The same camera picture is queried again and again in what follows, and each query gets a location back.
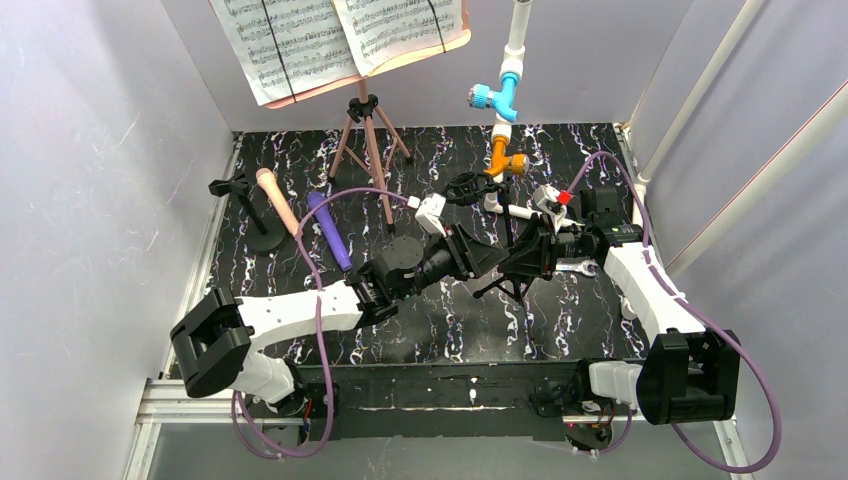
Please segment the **black tripod mic stand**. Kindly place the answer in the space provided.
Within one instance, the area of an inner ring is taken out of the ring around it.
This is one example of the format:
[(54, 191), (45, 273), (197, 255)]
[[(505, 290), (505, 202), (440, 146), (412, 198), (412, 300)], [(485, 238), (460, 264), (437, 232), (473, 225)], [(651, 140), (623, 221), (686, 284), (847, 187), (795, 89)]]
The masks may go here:
[[(496, 202), (502, 207), (503, 223), (506, 232), (507, 246), (515, 245), (513, 222), (510, 210), (512, 180), (495, 180), (487, 173), (465, 172), (450, 180), (442, 191), (448, 204), (470, 206), (481, 202), (486, 194), (494, 193)], [(519, 306), (524, 306), (524, 296), (532, 282), (521, 281), (521, 277), (513, 274), (501, 274), (485, 287), (472, 293), (475, 299), (480, 299), (485, 293), (498, 289)]]

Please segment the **purple microphone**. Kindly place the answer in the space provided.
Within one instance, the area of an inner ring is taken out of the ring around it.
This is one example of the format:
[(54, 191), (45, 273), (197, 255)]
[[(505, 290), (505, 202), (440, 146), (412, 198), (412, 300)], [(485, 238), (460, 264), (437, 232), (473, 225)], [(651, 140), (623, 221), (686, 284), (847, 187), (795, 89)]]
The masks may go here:
[(352, 270), (353, 267), (350, 255), (348, 253), (346, 244), (342, 240), (342, 237), (338, 231), (335, 220), (332, 214), (330, 213), (328, 205), (322, 204), (324, 200), (325, 197), (319, 192), (312, 191), (307, 194), (308, 208), (310, 211), (315, 211), (314, 217), (318, 221), (318, 224), (324, 234), (325, 239), (329, 244), (330, 250), (339, 268), (343, 272), (349, 272)]

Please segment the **black round-base mic stand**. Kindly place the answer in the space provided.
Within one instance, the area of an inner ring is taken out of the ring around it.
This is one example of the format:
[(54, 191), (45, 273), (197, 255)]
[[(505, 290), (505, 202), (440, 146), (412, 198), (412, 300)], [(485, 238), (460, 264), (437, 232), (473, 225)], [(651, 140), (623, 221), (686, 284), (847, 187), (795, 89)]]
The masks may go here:
[(250, 185), (245, 174), (237, 174), (226, 180), (213, 180), (208, 189), (211, 195), (236, 198), (247, 213), (248, 222), (244, 234), (247, 248), (255, 254), (267, 255), (275, 252), (284, 242), (287, 230), (282, 220), (270, 215), (261, 215), (249, 197)]

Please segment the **pink microphone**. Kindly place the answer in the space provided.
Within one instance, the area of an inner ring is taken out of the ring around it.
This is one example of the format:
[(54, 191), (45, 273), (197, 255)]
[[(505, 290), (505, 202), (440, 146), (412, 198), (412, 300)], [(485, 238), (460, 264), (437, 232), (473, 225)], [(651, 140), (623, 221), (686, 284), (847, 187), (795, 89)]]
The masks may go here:
[(270, 204), (277, 212), (288, 232), (297, 239), (299, 220), (283, 194), (276, 175), (268, 168), (260, 168), (256, 172), (256, 181), (259, 187), (265, 192)]

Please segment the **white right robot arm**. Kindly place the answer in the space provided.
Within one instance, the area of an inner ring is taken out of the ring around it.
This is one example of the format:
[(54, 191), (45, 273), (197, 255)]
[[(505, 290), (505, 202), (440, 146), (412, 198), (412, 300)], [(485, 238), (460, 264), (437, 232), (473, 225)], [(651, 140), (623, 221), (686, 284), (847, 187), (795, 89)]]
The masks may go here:
[(581, 191), (578, 221), (567, 217), (571, 198), (568, 191), (550, 185), (534, 191), (539, 211), (500, 271), (543, 278), (559, 260), (588, 259), (621, 290), (650, 348), (638, 363), (582, 361), (567, 398), (626, 404), (653, 425), (731, 418), (740, 368), (740, 355), (730, 344), (735, 334), (706, 327), (684, 309), (684, 295), (655, 262), (643, 227), (618, 209), (615, 189)]

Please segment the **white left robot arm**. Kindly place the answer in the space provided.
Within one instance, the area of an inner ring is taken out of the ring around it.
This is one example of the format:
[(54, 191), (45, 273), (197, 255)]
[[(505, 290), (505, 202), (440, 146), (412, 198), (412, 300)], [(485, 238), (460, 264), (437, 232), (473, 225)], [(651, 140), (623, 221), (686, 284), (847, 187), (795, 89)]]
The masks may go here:
[(348, 280), (320, 290), (236, 297), (214, 288), (172, 328), (170, 340), (190, 398), (236, 390), (279, 403), (300, 390), (293, 370), (264, 350), (286, 340), (379, 324), (400, 302), (445, 277), (478, 278), (509, 256), (456, 225), (427, 243), (402, 236)]

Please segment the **silver open-end wrench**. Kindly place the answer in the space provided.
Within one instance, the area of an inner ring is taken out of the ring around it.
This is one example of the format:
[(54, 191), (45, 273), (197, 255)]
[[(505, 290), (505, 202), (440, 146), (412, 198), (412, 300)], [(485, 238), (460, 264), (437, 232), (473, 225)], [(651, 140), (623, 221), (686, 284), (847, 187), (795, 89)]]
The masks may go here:
[(558, 272), (575, 273), (587, 278), (596, 277), (598, 269), (598, 264), (593, 260), (583, 260), (580, 262), (558, 262), (556, 264), (556, 270)]

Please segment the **orange pipe valve fitting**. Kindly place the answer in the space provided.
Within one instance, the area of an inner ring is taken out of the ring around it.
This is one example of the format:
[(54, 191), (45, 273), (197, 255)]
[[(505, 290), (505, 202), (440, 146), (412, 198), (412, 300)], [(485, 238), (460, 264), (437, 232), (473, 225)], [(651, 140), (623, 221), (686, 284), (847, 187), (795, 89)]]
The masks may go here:
[(509, 139), (504, 135), (495, 135), (492, 140), (490, 163), (483, 173), (497, 177), (504, 173), (523, 175), (528, 172), (528, 157), (523, 153), (507, 154)]

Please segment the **pink tripod music stand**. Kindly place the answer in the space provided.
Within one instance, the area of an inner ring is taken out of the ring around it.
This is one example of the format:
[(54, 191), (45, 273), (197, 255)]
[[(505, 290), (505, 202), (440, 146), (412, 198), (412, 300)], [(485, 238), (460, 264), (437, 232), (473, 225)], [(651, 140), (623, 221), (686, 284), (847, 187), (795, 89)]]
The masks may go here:
[[(349, 157), (355, 164), (367, 172), (372, 180), (373, 186), (379, 190), (387, 191), (386, 175), (391, 169), (391, 164), (397, 150), (403, 156), (405, 161), (412, 160), (410, 149), (401, 139), (397, 129), (393, 126), (380, 105), (379, 98), (368, 90), (364, 79), (360, 79), (355, 83), (357, 87), (357, 95), (353, 97), (348, 104), (347, 116), (345, 125), (342, 129), (341, 137), (337, 145), (337, 149), (331, 163), (328, 174), (328, 181), (334, 183), (339, 167), (345, 157)], [(385, 130), (390, 135), (389, 152), (386, 157), (381, 155), (379, 149), (375, 118), (377, 118)], [(360, 157), (348, 146), (348, 139), (353, 131), (355, 124), (361, 123), (365, 136), (365, 152), (364, 156)]]

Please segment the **sheet music book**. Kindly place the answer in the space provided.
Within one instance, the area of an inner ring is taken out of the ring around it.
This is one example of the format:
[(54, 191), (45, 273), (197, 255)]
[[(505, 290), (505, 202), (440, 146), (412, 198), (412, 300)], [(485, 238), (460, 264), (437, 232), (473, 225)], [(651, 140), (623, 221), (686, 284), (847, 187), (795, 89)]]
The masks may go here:
[(210, 6), (260, 106), (296, 103), (470, 38), (466, 5), (454, 0), (223, 0)]

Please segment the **white PVC pipe frame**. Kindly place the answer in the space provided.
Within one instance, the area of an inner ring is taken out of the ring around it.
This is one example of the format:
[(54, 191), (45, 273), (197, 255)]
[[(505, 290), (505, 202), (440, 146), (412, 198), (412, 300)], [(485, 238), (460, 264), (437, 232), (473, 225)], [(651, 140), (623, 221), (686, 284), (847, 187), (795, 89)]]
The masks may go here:
[(491, 140), (493, 154), (490, 170), (495, 173), (495, 180), (502, 180), (505, 172), (514, 174), (526, 171), (526, 157), (521, 154), (506, 157), (505, 148), (509, 145), (512, 125), (517, 119), (515, 97), (517, 87), (524, 70), (525, 37), (528, 31), (532, 1), (515, 1), (509, 29), (508, 41), (504, 47), (499, 78), (501, 89), (495, 91), (490, 87), (475, 86), (469, 92), (469, 105), (475, 108), (493, 108), (496, 121)]

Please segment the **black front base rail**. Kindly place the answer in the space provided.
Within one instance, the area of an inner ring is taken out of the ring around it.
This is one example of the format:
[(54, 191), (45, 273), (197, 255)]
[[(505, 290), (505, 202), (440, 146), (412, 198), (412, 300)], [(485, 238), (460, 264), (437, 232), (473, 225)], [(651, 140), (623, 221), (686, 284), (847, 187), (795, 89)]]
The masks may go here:
[(571, 435), (604, 445), (625, 408), (592, 397), (585, 361), (374, 364), (330, 369), (333, 440)]

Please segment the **white wall pipe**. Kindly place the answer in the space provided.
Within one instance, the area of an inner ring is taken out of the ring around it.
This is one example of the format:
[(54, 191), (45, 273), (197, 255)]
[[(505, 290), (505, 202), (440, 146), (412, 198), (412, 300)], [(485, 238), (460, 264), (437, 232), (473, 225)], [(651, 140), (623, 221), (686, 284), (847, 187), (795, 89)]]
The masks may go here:
[(730, 55), (734, 52), (764, 4), (764, 0), (747, 0), (743, 3), (692, 89), (681, 104), (675, 117), (669, 124), (668, 129), (660, 139), (656, 149), (638, 174), (639, 181), (642, 184), (647, 185), (651, 182), (653, 174), (677, 141), (683, 128), (690, 120), (694, 111), (705, 97), (707, 91), (716, 80)]

